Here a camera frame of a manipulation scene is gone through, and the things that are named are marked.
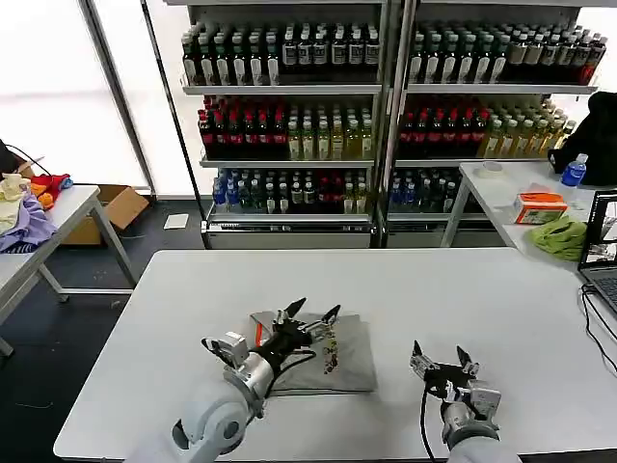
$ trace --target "laptop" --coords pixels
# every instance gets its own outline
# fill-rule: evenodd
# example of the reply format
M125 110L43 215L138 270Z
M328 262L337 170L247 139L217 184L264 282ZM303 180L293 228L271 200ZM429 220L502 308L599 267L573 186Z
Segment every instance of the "laptop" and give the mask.
M594 196L578 271L617 312L617 190Z

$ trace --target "green cloth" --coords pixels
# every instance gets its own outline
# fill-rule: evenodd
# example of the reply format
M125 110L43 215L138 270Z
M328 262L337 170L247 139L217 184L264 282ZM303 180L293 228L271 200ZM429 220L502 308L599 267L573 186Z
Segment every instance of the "green cloth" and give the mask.
M529 232L538 248L562 260L579 261L585 244L587 225L562 215L557 220Z

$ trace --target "laptop screen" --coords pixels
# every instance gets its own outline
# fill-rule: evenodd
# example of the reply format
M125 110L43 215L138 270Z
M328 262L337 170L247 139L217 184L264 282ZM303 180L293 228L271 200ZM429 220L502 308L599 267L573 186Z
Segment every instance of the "laptop screen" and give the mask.
M578 268L617 265L617 190L597 191Z

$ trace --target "gray cloth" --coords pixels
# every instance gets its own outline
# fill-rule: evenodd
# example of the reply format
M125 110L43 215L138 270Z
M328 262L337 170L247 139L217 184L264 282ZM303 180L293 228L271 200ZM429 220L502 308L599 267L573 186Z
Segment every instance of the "gray cloth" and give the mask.
M321 315L299 313L296 318L311 322ZM260 323L261 343L272 335L275 314L260 312L250 315L247 339L255 347L257 326ZM277 379L272 395L321 395L368 393L377 388L377 375L373 365L367 323L359 315L344 315L332 328L333 335L308 347L317 357L291 368ZM300 360L291 355L284 368Z

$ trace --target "robotic arm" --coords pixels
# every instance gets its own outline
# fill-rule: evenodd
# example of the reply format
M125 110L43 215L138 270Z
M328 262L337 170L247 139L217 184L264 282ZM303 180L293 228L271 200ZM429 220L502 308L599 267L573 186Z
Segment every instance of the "robotic arm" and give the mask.
M263 418L263 405L276 379L315 356L312 351L297 349L323 340L336 322L340 306L312 323L294 320L305 302L303 298L279 311L273 336L251 351L246 338L232 332L220 339L202 340L205 348L225 363L223 378L201 384L172 429L143 442L125 461L208 463L237 448L249 423ZM283 367L296 353L307 355Z
M435 461L424 428L426 398L442 400L443 442L450 449L449 463L521 463L517 454L508 450L497 435L493 423L501 393L477 379L480 365L457 346L461 365L436 364L422 353L417 341L410 366L424 381L420 429L424 446Z

